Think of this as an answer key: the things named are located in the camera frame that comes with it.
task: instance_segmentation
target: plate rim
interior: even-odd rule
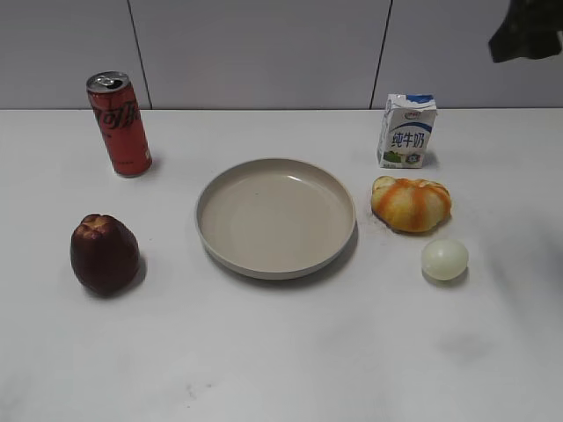
[[[323,261],[318,262],[317,264],[315,264],[313,266],[305,266],[305,267],[298,268],[298,269],[291,270],[291,271],[263,271],[263,270],[252,269],[252,268],[247,268],[247,267],[241,266],[241,265],[237,264],[236,262],[233,262],[232,260],[227,259],[222,254],[218,253],[209,244],[208,240],[205,238],[205,236],[201,232],[201,226],[200,226],[200,222],[199,222],[199,219],[198,219],[198,210],[200,209],[201,199],[203,198],[203,195],[216,182],[216,180],[218,180],[224,174],[226,174],[230,171],[234,171],[235,169],[237,169],[239,167],[243,167],[243,166],[258,163],[258,162],[266,162],[266,161],[286,161],[286,162],[304,164],[305,166],[310,166],[313,169],[316,169],[317,171],[321,171],[324,174],[328,175],[330,178],[332,178],[340,186],[340,188],[343,190],[343,192],[346,194],[348,205],[351,207],[351,211],[352,211],[352,221],[351,221],[350,227],[348,228],[348,233],[346,235],[346,238],[344,239],[344,241],[341,243],[338,250],[334,254],[330,255],[326,259],[323,259]],[[319,167],[318,165],[306,162],[304,160],[297,160],[295,158],[286,158],[286,157],[277,157],[277,156],[269,156],[269,157],[256,158],[256,159],[253,159],[253,160],[244,161],[243,163],[235,164],[235,165],[229,167],[228,169],[218,173],[216,176],[214,176],[203,187],[200,194],[198,195],[197,201],[195,202],[193,216],[194,216],[195,228],[196,228],[197,233],[200,237],[200,240],[203,243],[203,246],[206,249],[206,251],[212,256],[212,258],[219,261],[220,264],[226,266],[231,271],[234,271],[234,272],[239,273],[239,274],[243,274],[243,275],[248,276],[248,277],[252,277],[252,278],[255,278],[255,279],[262,279],[262,280],[291,280],[291,279],[303,277],[303,276],[311,274],[311,273],[315,273],[316,271],[320,270],[321,268],[327,266],[333,260],[335,260],[342,253],[342,251],[345,249],[346,245],[348,244],[348,242],[352,238],[352,235],[354,234],[354,230],[355,230],[355,227],[356,227],[356,224],[357,224],[357,215],[356,215],[356,209],[355,209],[355,204],[354,204],[354,198],[353,198],[352,194],[348,191],[346,186],[340,181],[340,179],[336,178],[331,172],[323,169],[322,167]]]

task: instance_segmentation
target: plate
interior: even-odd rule
[[[243,275],[287,280],[313,273],[344,249],[355,228],[350,193],[328,172],[267,158],[233,167],[198,199],[201,241]]]

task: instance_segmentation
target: white egg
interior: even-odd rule
[[[451,280],[460,275],[469,261],[469,252],[457,240],[435,240],[422,250],[422,271],[436,280]]]

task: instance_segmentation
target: can lid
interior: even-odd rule
[[[112,70],[90,76],[86,81],[86,89],[89,92],[115,92],[125,88],[129,82],[127,74]]]

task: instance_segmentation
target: tile grout line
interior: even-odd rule
[[[371,100],[369,101],[369,109],[373,107],[373,100],[376,96],[377,79],[379,78],[379,70],[381,69],[381,61],[384,56],[385,41],[387,40],[387,30],[389,29],[389,21],[391,20],[391,9],[393,8],[393,0],[389,1],[389,10],[387,11],[387,19],[385,20],[384,37],[381,40],[381,48],[379,50],[379,60],[377,60],[376,77],[373,81],[373,91],[371,92]]]
[[[141,63],[141,72],[143,73],[144,88],[147,90],[147,98],[149,99],[149,107],[152,110],[152,100],[150,99],[149,91],[149,81],[147,80],[147,74],[144,71],[143,57],[141,56],[141,48],[139,47],[139,39],[137,37],[137,28],[135,26],[135,20],[133,19],[133,11],[131,9],[131,2],[127,0],[127,7],[129,9],[129,16],[131,17],[131,25],[133,26],[133,35],[135,36],[135,45],[137,47],[137,55],[139,56],[139,62]]]

